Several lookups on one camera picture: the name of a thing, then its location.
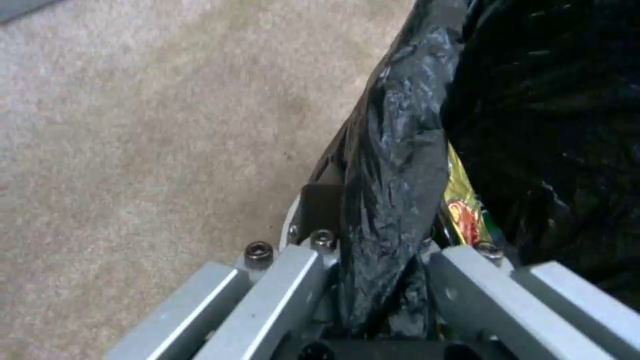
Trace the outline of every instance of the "gray metal bar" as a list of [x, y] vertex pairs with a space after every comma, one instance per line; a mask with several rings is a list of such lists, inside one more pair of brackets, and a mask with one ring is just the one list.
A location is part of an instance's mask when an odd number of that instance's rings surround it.
[[612, 359], [471, 247], [433, 254], [429, 272], [442, 316], [465, 336], [496, 335], [519, 359]]
[[107, 354], [111, 360], [185, 359], [249, 290], [249, 277], [229, 266], [205, 264]]
[[512, 275], [548, 307], [618, 359], [640, 359], [640, 316], [559, 263]]
[[325, 280], [318, 253], [289, 245], [195, 359], [270, 359], [284, 335], [310, 318]]

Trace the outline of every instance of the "floor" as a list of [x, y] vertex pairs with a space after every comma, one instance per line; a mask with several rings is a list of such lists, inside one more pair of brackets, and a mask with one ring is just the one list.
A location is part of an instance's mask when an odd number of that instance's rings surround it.
[[275, 243], [412, 0], [67, 0], [0, 26], [0, 358], [98, 359]]

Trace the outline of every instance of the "plastic bag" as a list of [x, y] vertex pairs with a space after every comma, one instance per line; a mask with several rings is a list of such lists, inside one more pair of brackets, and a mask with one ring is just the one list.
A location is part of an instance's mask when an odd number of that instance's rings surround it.
[[447, 184], [447, 141], [524, 263], [558, 260], [637, 306], [638, 10], [418, 0], [311, 178], [333, 167], [345, 184], [347, 336], [434, 335], [437, 274], [418, 253]]
[[465, 1], [418, 1], [312, 177], [342, 173], [339, 307], [349, 336], [425, 338], [419, 260], [447, 184], [440, 120], [461, 50]]
[[639, 11], [635, 0], [486, 2], [443, 110], [523, 263], [560, 261], [636, 309], [604, 282], [640, 293]]

